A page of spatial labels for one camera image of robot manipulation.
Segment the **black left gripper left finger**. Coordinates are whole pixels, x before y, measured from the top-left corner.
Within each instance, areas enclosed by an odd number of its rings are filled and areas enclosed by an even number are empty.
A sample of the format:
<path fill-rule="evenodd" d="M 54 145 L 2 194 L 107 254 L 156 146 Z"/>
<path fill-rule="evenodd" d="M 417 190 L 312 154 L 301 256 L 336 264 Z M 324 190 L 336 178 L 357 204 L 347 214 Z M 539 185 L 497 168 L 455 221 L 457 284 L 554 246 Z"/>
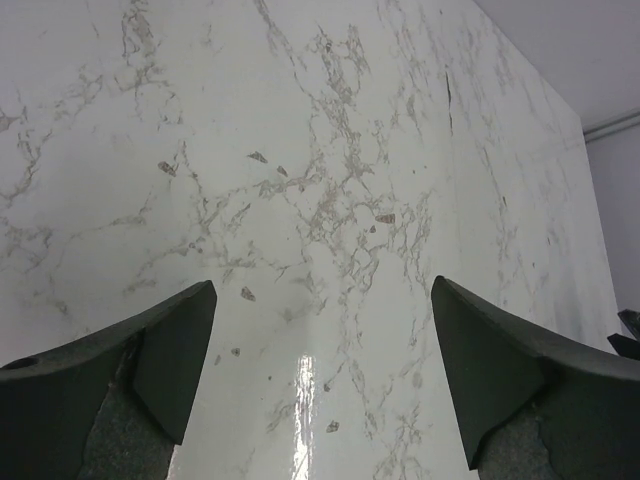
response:
<path fill-rule="evenodd" d="M 165 479 L 184 441 L 217 294 L 156 306 L 1 369 L 4 479 Z"/>

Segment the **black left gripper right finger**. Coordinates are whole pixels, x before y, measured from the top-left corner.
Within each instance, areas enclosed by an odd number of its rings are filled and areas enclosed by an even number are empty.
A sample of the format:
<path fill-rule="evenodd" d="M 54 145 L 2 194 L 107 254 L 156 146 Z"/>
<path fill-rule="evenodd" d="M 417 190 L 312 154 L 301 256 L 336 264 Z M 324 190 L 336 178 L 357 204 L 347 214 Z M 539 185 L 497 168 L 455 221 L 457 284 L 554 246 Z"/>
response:
<path fill-rule="evenodd" d="M 482 479 L 639 476 L 639 314 L 610 353 L 439 276 L 431 301 L 470 470 Z"/>

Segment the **black right arm gripper tip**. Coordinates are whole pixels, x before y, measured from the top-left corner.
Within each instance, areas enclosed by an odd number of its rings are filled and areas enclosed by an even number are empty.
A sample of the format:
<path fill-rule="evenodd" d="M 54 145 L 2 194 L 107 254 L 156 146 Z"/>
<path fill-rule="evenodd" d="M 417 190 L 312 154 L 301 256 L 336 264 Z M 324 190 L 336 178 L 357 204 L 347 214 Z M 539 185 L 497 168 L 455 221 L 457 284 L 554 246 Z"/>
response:
<path fill-rule="evenodd" d="M 615 333 L 608 337 L 608 341 L 619 356 L 639 361 L 640 313 L 638 311 L 625 309 L 620 311 L 618 316 L 631 336 L 628 337 Z"/>

